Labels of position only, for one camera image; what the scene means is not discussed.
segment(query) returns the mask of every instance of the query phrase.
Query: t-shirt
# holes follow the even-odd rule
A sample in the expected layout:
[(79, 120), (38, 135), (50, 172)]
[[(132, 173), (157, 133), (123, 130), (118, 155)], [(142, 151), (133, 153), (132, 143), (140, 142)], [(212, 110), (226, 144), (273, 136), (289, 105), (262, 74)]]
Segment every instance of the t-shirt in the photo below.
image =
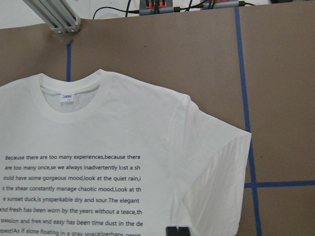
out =
[(233, 236), (251, 134), (98, 70), (0, 88), (0, 234)]

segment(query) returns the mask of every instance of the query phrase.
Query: white floor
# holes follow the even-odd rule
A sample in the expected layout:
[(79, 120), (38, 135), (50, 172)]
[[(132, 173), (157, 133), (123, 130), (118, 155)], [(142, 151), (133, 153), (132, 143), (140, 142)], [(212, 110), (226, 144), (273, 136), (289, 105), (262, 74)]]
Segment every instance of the white floor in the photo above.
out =
[[(95, 11), (103, 6), (111, 6), (125, 10), (128, 0), (67, 0), (74, 12), (80, 18), (92, 19)], [(174, 6), (188, 7), (190, 0), (173, 0)], [(192, 5), (200, 0), (193, 0)], [(256, 5), (269, 4), (270, 0), (246, 0)], [(130, 10), (139, 9), (139, 0), (131, 0)], [(125, 13), (111, 9), (103, 9), (97, 13), (95, 19), (124, 17)], [(29, 26), (44, 23), (23, 0), (0, 0), (0, 29)]]

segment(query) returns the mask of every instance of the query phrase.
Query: crew neckline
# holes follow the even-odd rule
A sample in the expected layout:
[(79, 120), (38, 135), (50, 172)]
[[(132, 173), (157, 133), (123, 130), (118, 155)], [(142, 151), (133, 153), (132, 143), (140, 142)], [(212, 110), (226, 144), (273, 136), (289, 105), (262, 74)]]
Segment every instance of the crew neckline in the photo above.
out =
[[(109, 93), (112, 77), (113, 72), (107, 72), (100, 69), (83, 79), (73, 82), (65, 82), (53, 79), (41, 73), (33, 76), (31, 79), (31, 88), (35, 102), (44, 116), (59, 122), (75, 122), (89, 116), (98, 105), (104, 101)], [(93, 99), (80, 110), (74, 112), (60, 112), (48, 104), (41, 87), (57, 93), (79, 93), (98, 88)]]

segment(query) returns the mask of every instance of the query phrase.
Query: shirt sleeve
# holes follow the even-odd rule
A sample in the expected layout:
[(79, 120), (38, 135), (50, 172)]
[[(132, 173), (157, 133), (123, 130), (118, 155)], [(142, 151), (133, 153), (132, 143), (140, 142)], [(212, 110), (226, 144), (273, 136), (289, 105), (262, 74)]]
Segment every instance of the shirt sleeve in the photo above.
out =
[[(189, 215), (194, 235), (235, 235), (251, 134), (205, 114), (186, 96), (174, 118), (171, 140), (177, 200)], [(182, 211), (177, 214), (181, 224)]]

